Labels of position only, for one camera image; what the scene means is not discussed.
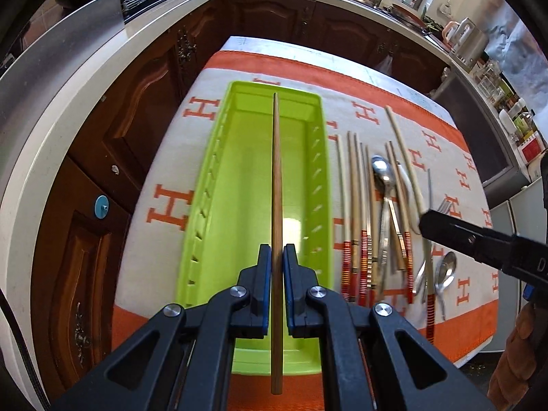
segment cabinet handle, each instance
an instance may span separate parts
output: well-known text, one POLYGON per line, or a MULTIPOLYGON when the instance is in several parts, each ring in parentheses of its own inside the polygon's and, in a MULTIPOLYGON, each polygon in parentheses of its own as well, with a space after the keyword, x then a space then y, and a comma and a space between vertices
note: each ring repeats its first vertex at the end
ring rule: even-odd
POLYGON ((301 36, 306 34, 307 27, 308 27, 308 22, 306 20, 301 21, 301 36))
POLYGON ((86 335, 83 326, 83 314, 80 312, 80 302, 76 305, 76 329, 74 330, 74 341, 78 348, 78 360, 80 366, 84 367, 83 350, 91 346, 91 338, 86 335))
POLYGON ((186 28, 183 27, 183 32, 179 31, 177 33, 177 57, 181 67, 183 67, 184 62, 190 62, 192 53, 196 54, 196 45, 190 43, 186 28))

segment kitchen cabinet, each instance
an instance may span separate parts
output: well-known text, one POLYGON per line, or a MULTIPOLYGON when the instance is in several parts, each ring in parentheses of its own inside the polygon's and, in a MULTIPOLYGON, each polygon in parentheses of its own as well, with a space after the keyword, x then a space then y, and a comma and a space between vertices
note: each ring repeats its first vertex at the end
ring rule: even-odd
POLYGON ((130 215, 65 157, 51 188, 31 274, 36 360, 50 400, 110 353, 112 307, 130 215))
POLYGON ((128 212, 162 138, 195 78, 182 70, 177 32, 162 34, 114 81, 86 119, 68 154, 128 212))
POLYGON ((209 0, 190 12, 173 29, 185 83, 192 85, 207 60, 232 35, 228 0, 209 0))
POLYGON ((306 46, 366 66, 386 28, 356 13, 316 3, 306 46))
POLYGON ((316 3, 310 0, 228 0, 231 35, 307 44, 316 3))
POLYGON ((447 65, 401 34, 392 32, 392 77, 422 94, 440 86, 447 65))

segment chopstick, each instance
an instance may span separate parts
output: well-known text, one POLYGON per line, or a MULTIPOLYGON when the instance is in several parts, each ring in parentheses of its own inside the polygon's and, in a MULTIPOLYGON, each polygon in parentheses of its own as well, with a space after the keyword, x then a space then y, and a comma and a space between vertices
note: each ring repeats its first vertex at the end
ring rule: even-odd
POLYGON ((358 150, 358 175, 360 176, 360 206, 362 214, 362 235, 361 235, 361 259, 360 259, 360 289, 358 291, 358 304, 365 306, 367 295, 371 289, 371 217, 369 216, 368 187, 365 184, 365 165, 363 161, 362 144, 358 135, 354 134, 355 147, 358 150))
POLYGON ((403 233, 403 243, 406 253, 406 270, 407 270, 407 303, 413 303, 413 246, 411 243, 411 227, 409 224, 409 206, 403 190, 403 182, 401 180, 401 174, 399 173, 399 165, 396 160, 396 153, 394 151, 394 144, 392 141, 388 141, 388 147, 390 148, 390 154, 394 159, 395 165, 393 165, 394 176, 396 178, 396 192, 398 194, 399 214, 402 219, 401 230, 403 233))
POLYGON ((350 202, 352 205, 352 271, 350 274, 350 301, 356 300, 358 291, 358 267, 360 265, 360 188, 358 186, 358 159, 354 134, 348 132, 348 149, 350 154, 350 202))
POLYGON ((270 391, 282 393, 283 383, 283 203, 282 157, 279 141, 279 101, 274 93, 272 120, 272 331, 270 336, 270 391))
MULTIPOLYGON (((390 153, 390 147, 388 146, 388 143, 384 144, 384 147, 386 149, 386 155, 388 156, 388 162, 390 163, 390 166, 394 168, 396 166, 396 158, 390 153)), ((396 181, 397 185, 397 177, 396 177, 396 171, 394 170, 394 179, 396 181)), ((394 202, 392 201, 392 198, 388 198, 389 205, 390 205, 390 214, 392 216, 392 227, 391 227, 391 233, 394 238, 394 243, 396 245, 396 262, 397 262, 397 268, 398 270, 405 270, 406 269, 406 247, 403 242, 403 234, 401 231, 401 227, 398 222, 398 218, 396 215, 396 210, 394 208, 394 202)))
POLYGON ((337 152, 339 158, 339 177, 341 181, 341 204, 342 204, 342 221, 344 231, 344 247, 342 250, 342 271, 341 271, 341 295, 346 300, 350 299, 350 264, 352 261, 352 249, 350 245, 350 204, 347 194, 346 181, 346 162, 343 152, 343 139, 337 134, 337 152))
MULTIPOLYGON (((402 132, 399 129, 398 123, 396 122, 396 117, 392 108, 389 106, 385 107, 386 114, 390 123, 392 124, 392 129, 396 135, 398 141, 399 149, 403 156, 403 161, 405 162, 407 173, 411 179, 411 187, 413 188, 413 195, 415 197, 416 209, 419 215, 426 211, 424 206, 423 195, 420 192, 419 182, 416 178, 415 169, 411 164, 409 159, 409 154, 407 152, 407 146, 403 140, 402 132)), ((431 254, 431 242, 423 238, 423 252, 426 258, 426 286, 428 289, 427 305, 426 305, 426 338, 432 344, 434 343, 434 324, 436 321, 436 291, 434 287, 434 262, 432 260, 431 254)))
POLYGON ((371 240, 371 257, 369 259, 371 267, 371 288, 369 290, 366 306, 373 306, 375 302, 376 285, 379 280, 379 212, 375 196, 375 175, 373 166, 369 157, 369 148, 365 147, 365 178, 369 186, 369 239, 371 240))

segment fork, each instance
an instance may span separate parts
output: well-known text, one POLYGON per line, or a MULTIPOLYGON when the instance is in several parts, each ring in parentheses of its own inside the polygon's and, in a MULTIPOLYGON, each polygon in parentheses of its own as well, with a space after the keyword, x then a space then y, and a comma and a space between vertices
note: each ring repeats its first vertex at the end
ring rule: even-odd
MULTIPOLYGON (((451 201, 448 201, 447 199, 444 199, 438 207, 438 211, 440 213, 443 213, 444 215, 448 214, 450 209, 451 209, 451 201)), ((423 261, 423 265, 421 266, 419 273, 416 274, 415 285, 413 287, 413 295, 417 295, 417 293, 420 292, 422 285, 424 284, 425 267, 426 267, 426 258, 423 261)))

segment bottle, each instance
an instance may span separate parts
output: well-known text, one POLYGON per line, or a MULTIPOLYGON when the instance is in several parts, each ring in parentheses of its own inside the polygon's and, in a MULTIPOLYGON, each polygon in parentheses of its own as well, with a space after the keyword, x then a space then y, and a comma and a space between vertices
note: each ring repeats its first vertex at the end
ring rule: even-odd
POLYGON ((512 122, 512 119, 510 119, 510 116, 508 115, 505 109, 503 109, 499 113, 499 120, 500 120, 500 123, 502 123, 502 126, 504 127, 506 132, 514 141, 518 142, 519 140, 523 139, 523 134, 512 122))
POLYGON ((525 107, 525 100, 520 98, 516 103, 514 103, 514 106, 510 108, 510 111, 508 111, 508 115, 510 116, 510 119, 515 119, 516 116, 520 113, 520 111, 525 107))
POLYGON ((522 132, 524 138, 533 130, 533 116, 530 112, 521 113, 513 122, 522 132))

